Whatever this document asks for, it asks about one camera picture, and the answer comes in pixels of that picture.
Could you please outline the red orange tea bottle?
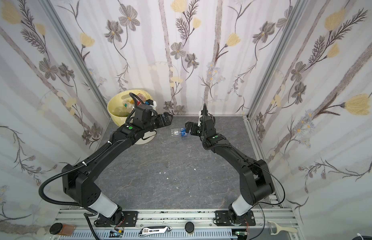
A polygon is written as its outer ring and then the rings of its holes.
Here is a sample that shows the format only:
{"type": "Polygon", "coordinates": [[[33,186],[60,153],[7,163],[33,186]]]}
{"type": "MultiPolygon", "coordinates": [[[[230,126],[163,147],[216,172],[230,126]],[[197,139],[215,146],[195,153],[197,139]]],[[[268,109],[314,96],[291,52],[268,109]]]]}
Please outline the red orange tea bottle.
{"type": "Polygon", "coordinates": [[[139,98],[139,101],[142,103],[142,104],[144,104],[145,102],[146,102],[146,97],[143,95],[143,94],[141,94],[141,93],[139,93],[138,95],[137,95],[137,97],[139,98]]]}

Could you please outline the clear bottle blue label top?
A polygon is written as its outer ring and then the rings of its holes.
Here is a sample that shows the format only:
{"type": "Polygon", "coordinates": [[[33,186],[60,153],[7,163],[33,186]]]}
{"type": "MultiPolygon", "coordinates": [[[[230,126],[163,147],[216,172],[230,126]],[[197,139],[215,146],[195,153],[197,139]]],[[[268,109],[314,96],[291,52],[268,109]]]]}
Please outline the clear bottle blue label top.
{"type": "Polygon", "coordinates": [[[173,128],[171,129],[171,134],[173,137],[187,137],[188,133],[186,128],[173,128]]]}

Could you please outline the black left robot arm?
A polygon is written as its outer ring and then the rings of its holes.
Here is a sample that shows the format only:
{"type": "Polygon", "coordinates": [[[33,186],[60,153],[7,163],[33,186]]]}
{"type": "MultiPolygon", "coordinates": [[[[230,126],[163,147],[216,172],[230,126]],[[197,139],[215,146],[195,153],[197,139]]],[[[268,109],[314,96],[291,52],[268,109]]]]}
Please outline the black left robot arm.
{"type": "Polygon", "coordinates": [[[169,112],[159,114],[154,109],[153,100],[143,102],[136,94],[129,95],[135,105],[125,123],[88,158],[76,165],[66,165],[61,173],[43,182],[38,193],[44,201],[59,206],[83,207],[108,219],[117,215],[120,207],[103,194],[97,185],[99,177],[124,151],[138,140],[146,139],[146,133],[155,133],[160,128],[170,126],[174,117],[169,112]],[[63,192],[71,199],[69,202],[54,200],[45,193],[47,185],[56,180],[62,180],[63,192]]]}

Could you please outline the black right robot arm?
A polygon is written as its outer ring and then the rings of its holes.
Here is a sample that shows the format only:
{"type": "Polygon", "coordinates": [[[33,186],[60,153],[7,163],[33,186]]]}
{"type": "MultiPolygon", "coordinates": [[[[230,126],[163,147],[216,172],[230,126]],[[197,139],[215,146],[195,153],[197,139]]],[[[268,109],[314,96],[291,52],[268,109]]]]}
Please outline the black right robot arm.
{"type": "Polygon", "coordinates": [[[186,132],[198,136],[205,150],[224,158],[239,174],[240,195],[230,204],[229,211],[233,218],[240,219],[254,205],[274,193],[275,186],[266,162],[256,161],[235,148],[225,136],[217,133],[215,123],[215,117],[204,105],[198,122],[185,124],[186,132]]]}

